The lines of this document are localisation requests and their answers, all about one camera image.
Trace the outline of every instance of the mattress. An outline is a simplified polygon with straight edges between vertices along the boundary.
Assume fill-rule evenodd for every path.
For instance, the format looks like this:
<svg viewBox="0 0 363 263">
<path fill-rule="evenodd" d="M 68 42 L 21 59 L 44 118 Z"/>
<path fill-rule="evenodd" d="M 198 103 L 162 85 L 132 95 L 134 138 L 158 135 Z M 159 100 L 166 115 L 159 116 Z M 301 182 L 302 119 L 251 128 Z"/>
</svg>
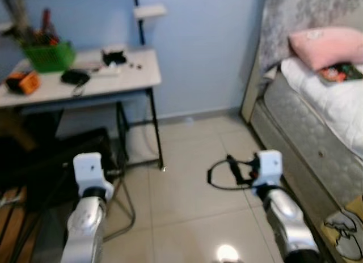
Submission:
<svg viewBox="0 0 363 263">
<path fill-rule="evenodd" d="M 281 72 L 338 139 L 363 159 L 363 79 L 323 83 L 298 57 L 283 60 Z"/>
<path fill-rule="evenodd" d="M 341 206 L 363 193 L 363 164 L 278 73 L 264 103 L 294 149 Z"/>
</svg>

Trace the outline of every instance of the orange object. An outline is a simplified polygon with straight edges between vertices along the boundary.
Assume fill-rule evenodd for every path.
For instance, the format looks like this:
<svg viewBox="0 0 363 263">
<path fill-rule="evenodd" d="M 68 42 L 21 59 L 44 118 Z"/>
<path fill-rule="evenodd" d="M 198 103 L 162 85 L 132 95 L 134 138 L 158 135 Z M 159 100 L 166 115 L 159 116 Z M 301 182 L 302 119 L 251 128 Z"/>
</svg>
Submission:
<svg viewBox="0 0 363 263">
<path fill-rule="evenodd" d="M 37 72 L 11 73 L 5 83 L 10 91 L 29 95 L 38 89 L 40 80 Z"/>
</svg>

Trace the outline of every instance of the grey mattress side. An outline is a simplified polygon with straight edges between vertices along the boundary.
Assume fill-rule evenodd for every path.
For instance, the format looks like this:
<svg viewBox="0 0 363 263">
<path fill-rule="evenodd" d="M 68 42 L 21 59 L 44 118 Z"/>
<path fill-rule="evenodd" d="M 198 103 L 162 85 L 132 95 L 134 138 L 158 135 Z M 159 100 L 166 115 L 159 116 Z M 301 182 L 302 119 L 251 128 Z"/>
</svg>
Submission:
<svg viewBox="0 0 363 263">
<path fill-rule="evenodd" d="M 363 193 L 363 163 L 336 138 L 282 73 L 264 95 L 268 111 L 340 206 Z"/>
</svg>

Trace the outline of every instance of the black metal desk leg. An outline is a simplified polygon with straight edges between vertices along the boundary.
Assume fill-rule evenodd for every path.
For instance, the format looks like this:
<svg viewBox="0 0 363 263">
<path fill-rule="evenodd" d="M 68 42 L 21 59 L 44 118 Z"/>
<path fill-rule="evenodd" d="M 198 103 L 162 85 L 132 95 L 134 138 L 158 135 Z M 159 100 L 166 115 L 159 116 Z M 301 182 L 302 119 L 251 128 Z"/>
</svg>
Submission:
<svg viewBox="0 0 363 263">
<path fill-rule="evenodd" d="M 146 89 L 146 93 L 149 96 L 150 99 L 150 106 L 151 106 L 151 113 L 153 116 L 153 124 L 155 127 L 155 134 L 157 136 L 157 142 L 158 142 L 158 150 L 159 150 L 159 168 L 162 170 L 165 170 L 164 166 L 164 159 L 163 159 L 163 153 L 161 150 L 161 143 L 160 143 L 160 136 L 159 136 L 159 125 L 157 120 L 157 112 L 155 110 L 155 101 L 154 101 L 154 93 L 152 88 Z"/>
</svg>

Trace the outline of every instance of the book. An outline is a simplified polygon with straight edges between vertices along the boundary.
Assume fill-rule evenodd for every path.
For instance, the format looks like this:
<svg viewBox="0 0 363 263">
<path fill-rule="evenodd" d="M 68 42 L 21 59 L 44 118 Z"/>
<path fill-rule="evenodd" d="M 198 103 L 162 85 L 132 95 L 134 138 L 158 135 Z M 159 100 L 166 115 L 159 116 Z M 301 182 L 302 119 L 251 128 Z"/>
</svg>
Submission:
<svg viewBox="0 0 363 263">
<path fill-rule="evenodd" d="M 337 63 L 318 71 L 321 80 L 326 83 L 343 83 L 363 79 L 363 74 L 351 63 Z"/>
</svg>

